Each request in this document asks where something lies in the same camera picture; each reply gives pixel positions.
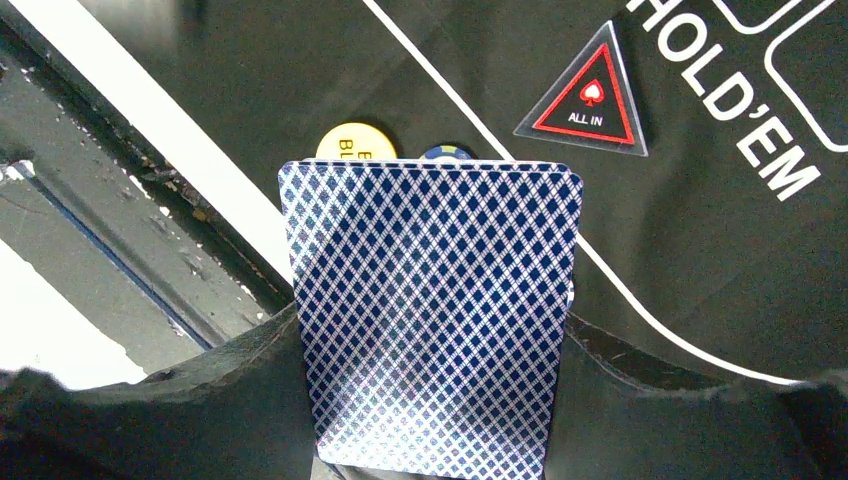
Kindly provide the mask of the right gripper clear right finger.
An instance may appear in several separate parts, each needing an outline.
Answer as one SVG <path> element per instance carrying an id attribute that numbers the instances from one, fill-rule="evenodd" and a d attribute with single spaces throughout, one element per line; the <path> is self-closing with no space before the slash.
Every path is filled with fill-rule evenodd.
<path id="1" fill-rule="evenodd" d="M 568 314 L 544 475 L 843 479 L 847 374 L 723 382 Z"/>

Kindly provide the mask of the right gripper clear left finger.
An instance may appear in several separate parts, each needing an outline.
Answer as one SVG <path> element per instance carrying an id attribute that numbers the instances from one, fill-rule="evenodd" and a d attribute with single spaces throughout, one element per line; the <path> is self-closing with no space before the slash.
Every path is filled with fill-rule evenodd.
<path id="1" fill-rule="evenodd" d="M 307 479 L 314 448 L 294 306 L 136 384 L 1 391 L 5 479 Z"/>

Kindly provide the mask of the blue playing card deck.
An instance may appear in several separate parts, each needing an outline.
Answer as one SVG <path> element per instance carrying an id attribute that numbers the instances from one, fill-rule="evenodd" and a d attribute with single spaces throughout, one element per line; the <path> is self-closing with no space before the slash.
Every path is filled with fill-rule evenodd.
<path id="1" fill-rule="evenodd" d="M 318 457 L 543 475 L 584 184 L 548 162 L 278 174 Z"/>

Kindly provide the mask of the yellow big blind button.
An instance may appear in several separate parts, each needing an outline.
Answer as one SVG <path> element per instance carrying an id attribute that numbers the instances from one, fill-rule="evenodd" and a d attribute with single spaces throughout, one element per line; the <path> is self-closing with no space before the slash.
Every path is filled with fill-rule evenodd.
<path id="1" fill-rule="evenodd" d="M 380 129 L 361 122 L 347 122 L 330 129 L 320 140 L 315 157 L 322 160 L 388 160 L 397 152 Z"/>

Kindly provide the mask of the triangular all-in marker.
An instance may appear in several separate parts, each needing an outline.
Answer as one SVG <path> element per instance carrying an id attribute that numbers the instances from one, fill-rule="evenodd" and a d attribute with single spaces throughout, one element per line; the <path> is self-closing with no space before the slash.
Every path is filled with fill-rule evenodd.
<path id="1" fill-rule="evenodd" d="M 612 20 L 596 31 L 513 134 L 638 157 L 648 155 Z"/>

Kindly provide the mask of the green blue chip front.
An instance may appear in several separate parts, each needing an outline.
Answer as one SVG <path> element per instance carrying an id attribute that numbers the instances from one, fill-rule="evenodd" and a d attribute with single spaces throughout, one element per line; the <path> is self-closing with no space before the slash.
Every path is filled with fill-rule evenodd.
<path id="1" fill-rule="evenodd" d="M 460 159 L 473 160 L 474 157 L 462 147 L 452 144 L 440 144 L 430 147 L 421 154 L 420 159 L 435 160 L 435 159 Z"/>

